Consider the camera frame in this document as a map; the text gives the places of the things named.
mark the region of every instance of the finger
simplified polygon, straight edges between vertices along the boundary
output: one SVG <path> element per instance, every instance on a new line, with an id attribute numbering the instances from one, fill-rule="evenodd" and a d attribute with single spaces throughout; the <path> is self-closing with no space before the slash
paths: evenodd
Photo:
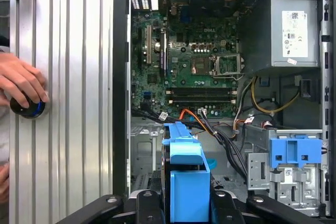
<path id="1" fill-rule="evenodd" d="M 37 92 L 30 84 L 30 82 L 24 78 L 20 73 L 13 71 L 12 69 L 3 69 L 3 75 L 13 83 L 15 83 L 22 91 L 24 91 L 27 96 L 35 103 L 40 102 L 40 97 L 38 96 Z"/>
<path id="2" fill-rule="evenodd" d="M 7 188 L 3 194 L 0 195 L 0 202 L 4 203 L 7 202 L 9 199 L 9 188 Z"/>
<path id="3" fill-rule="evenodd" d="M 0 90 L 0 106 L 9 106 L 9 100 L 3 90 Z"/>
<path id="4" fill-rule="evenodd" d="M 0 185 L 0 199 L 1 195 L 6 194 L 8 190 L 9 190 L 9 179 L 6 179 L 6 181 Z"/>
<path id="5" fill-rule="evenodd" d="M 2 171 L 0 171 L 0 185 L 5 181 L 9 181 L 9 164 L 4 165 Z"/>
<path id="6" fill-rule="evenodd" d="M 44 78 L 43 74 L 38 69 L 34 68 L 33 66 L 29 65 L 28 63 L 25 63 L 24 61 L 22 61 L 22 66 L 27 71 L 32 73 L 36 77 L 36 79 L 39 81 L 39 83 L 41 83 L 42 86 L 45 85 L 46 78 Z"/>
<path id="7" fill-rule="evenodd" d="M 19 68 L 17 71 L 24 77 L 26 80 L 29 81 L 31 86 L 35 89 L 39 97 L 44 102 L 49 102 L 48 95 L 46 91 L 43 89 L 41 83 L 37 80 L 37 78 L 31 74 L 29 71 L 27 71 L 25 68 Z"/>
<path id="8" fill-rule="evenodd" d="M 8 92 L 22 107 L 29 108 L 29 103 L 20 89 L 4 76 L 0 76 L 0 88 Z"/>

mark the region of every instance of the human hand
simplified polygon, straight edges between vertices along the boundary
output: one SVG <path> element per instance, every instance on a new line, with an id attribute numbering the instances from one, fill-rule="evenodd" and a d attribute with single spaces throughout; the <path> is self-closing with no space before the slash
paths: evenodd
<path id="1" fill-rule="evenodd" d="M 41 72 L 31 65 L 21 61 L 13 54 L 0 53 L 0 106 L 9 106 L 4 94 L 8 92 L 22 107 L 29 104 L 23 92 L 35 103 L 48 102 L 44 90 L 46 79 Z"/>
<path id="2" fill-rule="evenodd" d="M 0 203 L 9 199 L 9 163 L 0 166 Z"/>

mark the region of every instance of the black knob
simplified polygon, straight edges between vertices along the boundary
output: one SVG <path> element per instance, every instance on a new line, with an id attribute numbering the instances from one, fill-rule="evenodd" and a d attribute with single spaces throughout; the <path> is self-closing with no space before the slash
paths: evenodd
<path id="1" fill-rule="evenodd" d="M 40 116 L 46 107 L 45 102 L 41 101 L 39 103 L 34 103 L 28 96 L 26 96 L 26 99 L 29 103 L 29 108 L 27 109 L 22 107 L 14 98 L 12 98 L 10 100 L 11 110 L 15 114 L 21 115 L 24 118 L 28 118 L 28 119 L 33 119 L 33 118 Z"/>

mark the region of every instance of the screw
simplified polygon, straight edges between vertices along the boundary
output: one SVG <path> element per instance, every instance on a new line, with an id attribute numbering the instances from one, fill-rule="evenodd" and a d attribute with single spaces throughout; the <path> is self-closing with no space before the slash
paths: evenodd
<path id="1" fill-rule="evenodd" d="M 225 192 L 223 191 L 217 191 L 216 194 L 220 197 L 224 197 L 225 196 Z"/>
<path id="2" fill-rule="evenodd" d="M 143 194 L 143 196 L 149 197 L 149 196 L 152 196 L 152 193 L 150 191 L 147 191 Z"/>
<path id="3" fill-rule="evenodd" d="M 110 197 L 109 199 L 107 199 L 108 203 L 114 203 L 116 201 L 117 201 L 117 199 L 115 197 Z"/>
<path id="4" fill-rule="evenodd" d="M 261 197 L 253 197 L 253 200 L 258 202 L 258 203 L 264 202 L 263 198 L 261 198 Z"/>

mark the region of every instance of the green motherboard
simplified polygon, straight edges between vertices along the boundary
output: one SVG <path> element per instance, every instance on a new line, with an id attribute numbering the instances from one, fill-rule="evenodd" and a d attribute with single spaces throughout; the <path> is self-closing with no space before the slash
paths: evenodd
<path id="1" fill-rule="evenodd" d="M 178 117 L 183 108 L 209 118 L 233 117 L 240 73 L 236 18 L 159 13 L 132 17 L 132 107 L 147 103 Z"/>

